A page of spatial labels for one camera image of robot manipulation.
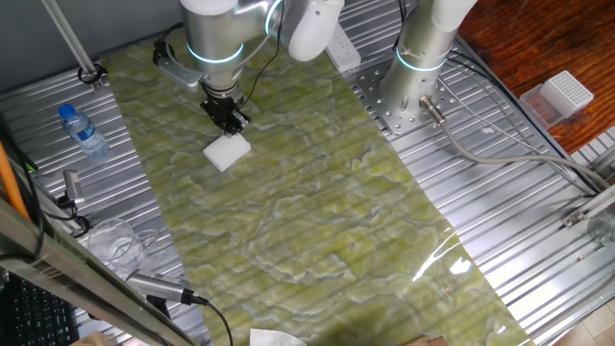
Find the keyboard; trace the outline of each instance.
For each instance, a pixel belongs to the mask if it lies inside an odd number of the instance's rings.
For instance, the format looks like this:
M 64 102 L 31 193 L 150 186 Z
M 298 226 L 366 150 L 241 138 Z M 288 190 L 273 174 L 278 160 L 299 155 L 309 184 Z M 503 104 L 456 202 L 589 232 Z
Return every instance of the keyboard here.
M 0 344 L 67 346 L 79 338 L 64 300 L 11 274 L 0 289 Z

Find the green marble mat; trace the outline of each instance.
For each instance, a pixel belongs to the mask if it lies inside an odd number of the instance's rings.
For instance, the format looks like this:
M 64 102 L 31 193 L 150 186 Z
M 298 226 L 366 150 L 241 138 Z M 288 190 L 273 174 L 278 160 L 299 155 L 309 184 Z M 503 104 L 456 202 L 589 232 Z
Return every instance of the green marble mat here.
M 249 52 L 254 42 L 246 46 Z M 244 69 L 249 90 L 273 40 Z M 184 33 L 172 37 L 189 62 Z M 531 344 L 325 55 L 286 53 L 244 109 L 252 151 L 224 173 L 202 154 L 220 133 L 151 63 L 152 41 L 103 58 L 111 88 L 199 294 L 237 345 L 250 328 L 308 345 Z M 203 309 L 215 345 L 225 330 Z

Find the metal table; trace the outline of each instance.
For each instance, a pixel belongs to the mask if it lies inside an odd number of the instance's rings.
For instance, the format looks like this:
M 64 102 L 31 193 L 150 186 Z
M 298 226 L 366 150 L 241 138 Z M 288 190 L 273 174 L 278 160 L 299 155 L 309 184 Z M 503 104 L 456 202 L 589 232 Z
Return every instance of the metal table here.
M 561 222 L 571 210 L 587 203 L 584 192 L 542 162 L 483 165 L 467 161 L 430 123 L 419 124 L 402 136 L 392 134 L 358 86 L 357 76 L 373 73 L 374 68 L 385 69 L 393 58 L 391 46 L 400 29 L 397 2 L 348 1 L 340 24 L 362 56 L 362 65 L 344 74 L 350 87 L 536 343 L 553 342 L 603 304 L 609 297 L 595 297 L 593 292 L 606 274 L 615 271 L 615 253 L 599 246 L 589 235 L 570 232 Z M 456 49 L 466 48 L 461 40 L 456 44 Z M 445 66 L 442 81 L 475 112 L 512 135 L 519 131 L 545 153 L 563 153 L 499 91 L 479 85 L 458 68 Z M 40 166 L 40 183 L 60 195 L 62 171 L 77 169 L 87 200 L 81 213 L 99 219 L 121 217 L 136 231 L 158 230 L 160 239 L 150 248 L 153 260 L 148 267 L 182 276 L 178 254 L 111 89 L 94 93 L 75 77 L 76 70 L 69 71 L 1 95 L 0 112 L 22 149 Z M 112 148 L 106 160 L 91 161 L 63 132 L 57 116 L 57 108 L 63 103 L 83 109 L 96 122 Z M 459 104 L 447 108 L 452 131 L 473 152 L 483 156 L 529 152 Z M 201 312 L 194 306 L 173 305 L 170 312 L 190 334 L 207 332 Z M 80 309 L 77 318 L 81 335 L 98 330 L 113 335 L 117 343 L 138 343 L 104 322 L 90 320 Z
M 68 71 L 4 94 L 0 96 L 0 113 L 22 150 L 37 163 L 38 183 L 59 197 L 65 189 L 62 171 L 76 169 L 86 196 L 86 206 L 79 214 L 90 219 L 121 218 L 136 232 L 157 230 L 160 238 L 147 249 L 145 268 L 181 277 L 184 269 L 179 255 L 109 84 L 104 81 L 107 88 L 94 92 L 76 75 L 77 70 Z M 63 131 L 57 110 L 64 103 L 85 111 L 105 135 L 111 151 L 102 161 L 89 159 Z M 197 306 L 167 305 L 173 321 L 188 334 L 209 336 Z M 100 331 L 113 336 L 118 344 L 142 344 L 106 322 L 90 319 L 82 309 L 75 313 L 81 336 Z

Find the orange pole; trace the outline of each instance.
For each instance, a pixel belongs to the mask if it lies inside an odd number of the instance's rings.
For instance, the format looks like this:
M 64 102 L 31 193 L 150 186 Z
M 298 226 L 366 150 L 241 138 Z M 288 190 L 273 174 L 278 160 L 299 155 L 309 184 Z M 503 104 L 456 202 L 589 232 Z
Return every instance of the orange pole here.
M 11 163 L 9 162 L 7 152 L 4 150 L 2 143 L 0 143 L 0 176 L 4 181 L 4 186 L 7 189 L 7 194 L 9 195 L 9 201 L 11 202 L 12 207 L 15 208 L 27 220 L 30 220 L 30 215 L 28 214 L 28 210 L 26 210 L 26 205 L 23 204 L 23 199 L 21 198 L 21 192 L 19 191 L 19 186 L 17 185 L 17 179 L 12 173 Z

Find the glass cup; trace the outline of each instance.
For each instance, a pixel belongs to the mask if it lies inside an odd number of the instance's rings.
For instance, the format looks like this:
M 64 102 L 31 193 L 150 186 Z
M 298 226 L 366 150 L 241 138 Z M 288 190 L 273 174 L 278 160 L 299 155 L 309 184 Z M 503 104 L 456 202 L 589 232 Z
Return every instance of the glass cup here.
M 87 249 L 121 278 L 139 268 L 146 258 L 145 249 L 158 238 L 154 230 L 135 233 L 121 219 L 105 220 L 90 232 Z
M 609 206 L 592 217 L 587 223 L 587 231 L 602 245 L 615 242 L 615 206 Z

